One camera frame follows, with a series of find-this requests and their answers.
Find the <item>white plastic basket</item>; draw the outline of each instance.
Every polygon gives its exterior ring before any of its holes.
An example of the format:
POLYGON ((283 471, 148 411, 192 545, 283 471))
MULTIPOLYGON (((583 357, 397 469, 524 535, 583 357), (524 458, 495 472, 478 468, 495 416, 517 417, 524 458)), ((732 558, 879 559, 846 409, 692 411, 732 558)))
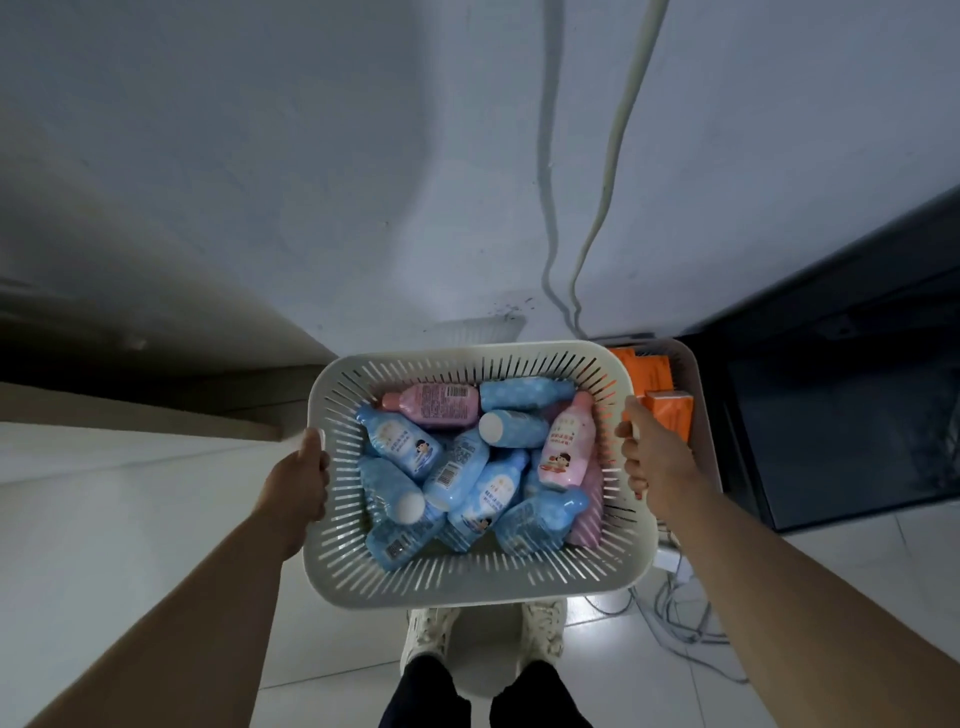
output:
POLYGON ((310 392, 307 422, 324 431, 331 457, 326 516, 314 523, 303 565, 314 589, 347 609, 467 606, 589 595, 624 589, 653 563, 657 520, 627 487, 620 441, 623 400, 633 393, 623 364, 589 341, 489 344, 433 352, 345 356, 326 367, 310 392), (367 536, 357 458, 363 428, 353 416, 363 402, 421 381, 477 384, 515 376, 573 379, 596 397, 593 409, 605 484, 603 538, 596 549, 566 545, 515 558, 493 534, 470 553, 428 545, 404 568, 387 573, 364 544, 367 536))

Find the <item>white bottle cap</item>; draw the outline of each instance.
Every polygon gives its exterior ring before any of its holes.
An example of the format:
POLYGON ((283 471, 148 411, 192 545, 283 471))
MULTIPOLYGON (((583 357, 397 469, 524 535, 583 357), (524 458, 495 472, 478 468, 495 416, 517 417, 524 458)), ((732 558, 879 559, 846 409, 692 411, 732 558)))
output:
POLYGON ((400 496, 393 507, 392 520, 402 525, 416 523, 423 518, 426 501, 420 491, 409 491, 400 496))
POLYGON ((480 437, 488 445, 496 445, 503 437, 503 421, 495 412, 488 412, 481 417, 477 429, 480 430, 480 437))

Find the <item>leg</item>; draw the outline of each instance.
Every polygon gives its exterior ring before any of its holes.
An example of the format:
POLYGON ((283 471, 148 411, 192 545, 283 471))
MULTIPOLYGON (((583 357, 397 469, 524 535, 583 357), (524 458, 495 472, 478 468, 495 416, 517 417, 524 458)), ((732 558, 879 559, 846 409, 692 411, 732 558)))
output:
POLYGON ((491 728, 589 728, 554 665, 564 652, 566 600, 524 602, 519 676, 490 707, 491 728))
POLYGON ((415 609, 400 657, 400 683, 380 718, 380 728, 469 728, 470 703, 457 694, 444 667, 459 609, 415 609))

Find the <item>wall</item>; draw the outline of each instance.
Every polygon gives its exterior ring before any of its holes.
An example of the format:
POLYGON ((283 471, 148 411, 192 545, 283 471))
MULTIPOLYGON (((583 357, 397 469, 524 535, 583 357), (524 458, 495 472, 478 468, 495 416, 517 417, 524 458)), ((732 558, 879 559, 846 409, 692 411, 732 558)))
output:
MULTIPOLYGON (((493 316, 557 337, 540 274, 552 241, 564 295, 642 12, 24 0, 0 93, 337 353, 493 316)), ((693 325, 960 182, 958 21, 949 0, 674 3, 579 286, 587 332, 693 325)))
POLYGON ((2 103, 0 336, 0 380, 81 390, 332 359, 2 103))

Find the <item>blue bottle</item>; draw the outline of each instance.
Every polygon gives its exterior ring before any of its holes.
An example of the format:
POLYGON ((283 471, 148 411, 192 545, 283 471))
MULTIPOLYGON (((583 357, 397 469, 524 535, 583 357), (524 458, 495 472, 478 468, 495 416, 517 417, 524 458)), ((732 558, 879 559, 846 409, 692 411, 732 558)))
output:
POLYGON ((459 506, 488 460, 490 448, 476 427, 458 435, 423 483, 427 502, 444 512, 459 506))
POLYGON ((404 567, 446 524, 445 513, 429 503, 423 516, 412 525, 383 521, 367 534, 367 550, 387 571, 404 567))
POLYGON ((396 412, 380 412, 361 404, 356 419, 370 434, 373 449, 418 483, 444 451, 432 436, 396 412))
POLYGON ((383 503, 387 518, 403 525, 420 520, 426 504, 423 491, 400 468, 382 457, 361 457, 357 470, 364 494, 369 492, 383 503))
POLYGON ((496 448, 539 448, 550 434, 550 423, 530 412, 494 409, 480 418, 480 437, 496 448))
POLYGON ((500 548, 511 556, 557 551, 564 545, 577 514, 586 511, 589 496, 579 488, 544 490, 511 508, 493 528, 500 548))
POLYGON ((557 401, 572 400, 576 392, 577 385, 569 379, 548 379, 545 376, 485 381, 480 385, 480 406, 484 412, 539 409, 557 401))
POLYGON ((515 449, 506 460, 488 463, 463 503, 447 514, 441 541, 455 551, 469 549, 510 505, 529 460, 525 449, 515 449))

